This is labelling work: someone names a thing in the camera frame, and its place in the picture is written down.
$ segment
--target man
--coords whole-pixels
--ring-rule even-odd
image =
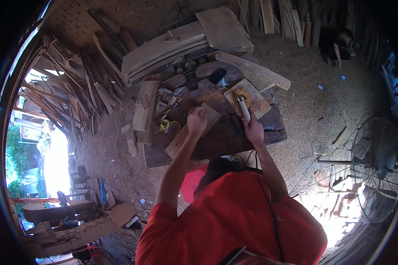
[[[264,143],[263,126],[253,112],[251,117],[250,125],[243,119],[245,134],[262,171],[236,170],[234,163],[212,159],[193,203],[177,217],[187,165],[207,123],[202,107],[189,112],[189,134],[161,180],[138,243],[136,264],[318,262],[327,245],[323,228],[289,197]]]
[[[355,54],[349,54],[345,50],[346,46],[352,41],[354,35],[352,31],[343,28],[340,30],[333,28],[322,28],[320,32],[320,54],[325,63],[337,60],[337,67],[342,66],[342,60],[349,60],[351,56],[355,57]]]

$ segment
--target hand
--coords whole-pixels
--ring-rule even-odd
[[[242,118],[242,122],[245,127],[246,138],[255,146],[264,143],[264,128],[250,108],[249,113],[251,114],[251,125],[248,125],[245,118]]]
[[[203,107],[192,108],[187,116],[189,136],[195,137],[197,140],[199,140],[206,128],[207,121],[208,114]]]

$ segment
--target red shirt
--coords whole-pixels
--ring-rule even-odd
[[[317,264],[327,245],[322,226],[288,196],[272,207],[285,262]],[[273,216],[252,171],[218,178],[179,217],[169,204],[155,205],[137,246],[136,264],[218,264],[244,246],[280,261]]]

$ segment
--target dirt floor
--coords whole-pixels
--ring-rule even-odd
[[[351,137],[344,147],[328,157],[346,159],[346,151],[354,140],[354,131],[362,121],[378,111],[382,102],[383,82],[360,66],[358,61],[343,61],[342,68],[324,64],[315,50],[305,50],[296,42],[281,39],[280,35],[264,35],[260,30],[251,32],[255,45],[254,55],[262,65],[292,81],[286,91],[275,89],[278,107],[287,130],[287,140],[268,150],[284,176],[292,195],[300,194],[305,207],[311,204],[312,195],[321,188],[309,184],[315,182],[314,169],[307,172],[303,166],[312,162],[311,144],[316,151],[332,153],[331,143],[344,126],[351,130]],[[105,183],[116,190],[121,201],[135,205],[139,217],[147,220],[152,209],[159,180],[166,167],[146,168],[143,150],[131,157],[126,137],[121,128],[133,118],[134,100],[138,89],[126,93],[123,104],[98,125],[95,135],[85,136],[80,149],[70,156],[69,172],[76,165],[84,165],[91,177],[103,177]],[[245,158],[249,152],[240,154]],[[321,167],[328,176],[329,166]],[[180,198],[179,214],[187,206]],[[135,259],[135,250],[141,231],[117,232],[101,239],[115,264],[127,264]]]

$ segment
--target wooden workbench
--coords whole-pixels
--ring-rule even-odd
[[[183,97],[183,100],[171,109],[168,114],[169,120],[176,120],[181,126],[186,124],[189,110],[192,107],[200,106],[204,102],[221,114],[221,117],[207,135],[198,141],[192,154],[192,161],[211,159],[253,149],[252,144],[244,135],[241,120],[236,124],[232,118],[235,116],[235,112],[222,95],[244,77],[233,66],[227,65],[225,70],[227,71],[226,76],[217,85],[213,85],[207,78],[197,83],[198,89],[196,90],[189,91],[191,90],[190,87],[181,90],[177,96]],[[274,104],[270,92],[268,91],[264,94],[264,97],[272,108],[259,121],[264,126],[264,129],[267,128],[264,131],[265,143],[273,145],[285,141],[287,135],[280,111],[277,105]],[[173,124],[168,133],[164,133],[158,127],[152,126],[153,144],[143,145],[147,167],[160,167],[170,164],[172,159],[165,152],[165,149],[174,139],[177,130],[177,124]]]

